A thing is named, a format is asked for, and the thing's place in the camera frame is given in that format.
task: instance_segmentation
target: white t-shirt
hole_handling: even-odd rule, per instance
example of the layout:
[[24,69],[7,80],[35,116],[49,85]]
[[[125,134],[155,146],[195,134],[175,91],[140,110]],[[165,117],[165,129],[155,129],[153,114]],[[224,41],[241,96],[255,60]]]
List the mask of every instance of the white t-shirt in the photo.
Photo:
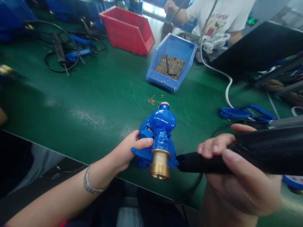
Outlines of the white t-shirt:
[[[256,0],[218,0],[203,35],[241,31]],[[198,20],[192,33],[201,36],[201,30],[208,18],[215,0],[196,0],[186,9],[190,21]]]

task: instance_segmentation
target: green table surface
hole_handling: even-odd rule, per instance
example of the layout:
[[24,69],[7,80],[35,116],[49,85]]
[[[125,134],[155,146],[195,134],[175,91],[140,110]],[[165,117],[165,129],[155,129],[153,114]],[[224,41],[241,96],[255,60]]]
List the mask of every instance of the green table surface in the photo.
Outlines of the green table surface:
[[[86,65],[80,62],[69,77],[46,69],[44,56],[49,49],[42,42],[25,38],[1,45],[0,63],[18,72],[1,84],[0,104],[9,116],[4,130],[90,164],[139,128],[157,108],[147,102],[155,95],[154,100],[169,102],[176,116],[172,139],[177,155],[196,151],[199,143],[230,124],[218,115],[219,108],[228,107],[224,95],[228,80],[193,63],[176,93],[148,82],[148,67],[163,39],[163,23],[148,20],[156,40],[148,57],[113,48],[106,40],[108,50],[84,57]],[[65,29],[77,27],[57,24]],[[244,83],[233,85],[229,97],[236,108],[254,103],[273,113],[266,93]],[[289,105],[274,102],[281,118],[291,116]],[[130,166],[118,177],[175,200],[195,185],[198,176],[172,169],[169,180],[159,180],[151,177],[148,169]],[[205,185],[203,181],[185,204],[199,209]],[[285,185],[282,196],[286,202],[283,210],[261,218],[258,226],[302,226],[303,197],[289,192]]]

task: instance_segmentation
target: black monitor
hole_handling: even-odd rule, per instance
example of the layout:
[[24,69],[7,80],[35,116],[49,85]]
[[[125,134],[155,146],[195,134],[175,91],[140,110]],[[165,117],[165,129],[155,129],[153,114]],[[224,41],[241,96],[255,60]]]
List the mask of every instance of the black monitor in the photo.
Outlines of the black monitor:
[[264,71],[283,58],[303,51],[303,32],[265,21],[209,65],[241,79],[245,72]]

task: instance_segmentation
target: hand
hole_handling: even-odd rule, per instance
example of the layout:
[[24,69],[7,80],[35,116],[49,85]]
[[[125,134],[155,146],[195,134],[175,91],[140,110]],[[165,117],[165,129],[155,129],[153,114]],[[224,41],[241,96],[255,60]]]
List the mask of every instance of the hand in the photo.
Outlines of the hand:
[[149,148],[154,144],[152,138],[143,138],[139,140],[139,130],[131,132],[109,155],[113,157],[114,165],[119,172],[126,170],[130,161],[135,157],[131,148],[137,149]]
[[173,1],[167,1],[164,9],[167,14],[173,15],[178,10],[178,7]]
[[[251,132],[256,129],[234,124],[236,132]],[[281,176],[269,175],[253,166],[237,153],[226,149],[236,138],[228,133],[199,144],[198,153],[212,159],[222,155],[227,167],[234,175],[206,174],[207,183],[227,212],[237,215],[268,215],[281,206]]]

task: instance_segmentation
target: bracelet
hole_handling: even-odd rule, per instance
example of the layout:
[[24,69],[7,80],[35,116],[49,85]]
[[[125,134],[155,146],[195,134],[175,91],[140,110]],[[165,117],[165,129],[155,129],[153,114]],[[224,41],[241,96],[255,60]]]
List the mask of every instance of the bracelet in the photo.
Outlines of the bracelet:
[[108,188],[109,185],[106,188],[103,188],[103,189],[92,188],[89,185],[89,183],[88,183],[88,171],[89,171],[89,168],[91,167],[92,164],[90,164],[89,167],[86,170],[86,174],[85,174],[85,177],[84,177],[84,187],[85,187],[86,191],[88,191],[90,193],[101,194],[101,193],[103,193]]

